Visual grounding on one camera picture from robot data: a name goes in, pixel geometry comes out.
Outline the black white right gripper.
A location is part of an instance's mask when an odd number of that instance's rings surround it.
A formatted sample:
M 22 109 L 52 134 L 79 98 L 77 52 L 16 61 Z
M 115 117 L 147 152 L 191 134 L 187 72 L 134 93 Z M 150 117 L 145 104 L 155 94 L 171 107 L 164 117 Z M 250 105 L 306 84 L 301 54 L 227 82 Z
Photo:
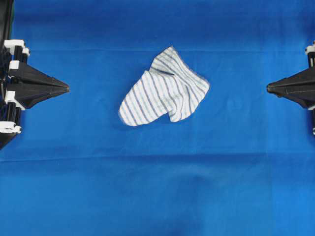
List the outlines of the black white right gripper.
M 306 86 L 315 84 L 315 42 L 305 49 L 309 68 L 293 76 L 269 83 L 266 87 L 267 92 L 276 95 L 279 98 L 286 98 L 299 104 L 302 108 L 312 111 L 313 115 L 313 134 L 315 134 L 315 101 L 306 99 L 301 94 L 287 91 L 281 87 Z

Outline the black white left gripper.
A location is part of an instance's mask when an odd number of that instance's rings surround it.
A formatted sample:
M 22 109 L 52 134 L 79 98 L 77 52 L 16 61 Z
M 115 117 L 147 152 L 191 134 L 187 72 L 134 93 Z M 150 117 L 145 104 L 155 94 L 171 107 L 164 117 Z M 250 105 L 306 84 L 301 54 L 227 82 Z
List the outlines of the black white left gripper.
M 30 50 L 23 40 L 7 39 L 0 45 L 0 132 L 20 134 L 22 111 L 69 92 L 69 86 L 26 64 Z M 34 84 L 10 84 L 13 77 Z

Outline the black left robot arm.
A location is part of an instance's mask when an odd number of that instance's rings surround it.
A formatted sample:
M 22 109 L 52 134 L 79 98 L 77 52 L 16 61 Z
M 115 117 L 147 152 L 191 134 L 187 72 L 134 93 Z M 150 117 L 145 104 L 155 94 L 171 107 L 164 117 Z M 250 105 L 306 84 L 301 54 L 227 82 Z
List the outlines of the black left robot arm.
M 14 2 L 0 2 L 0 133 L 21 133 L 21 112 L 69 92 L 69 85 L 28 65 L 30 50 L 11 39 Z

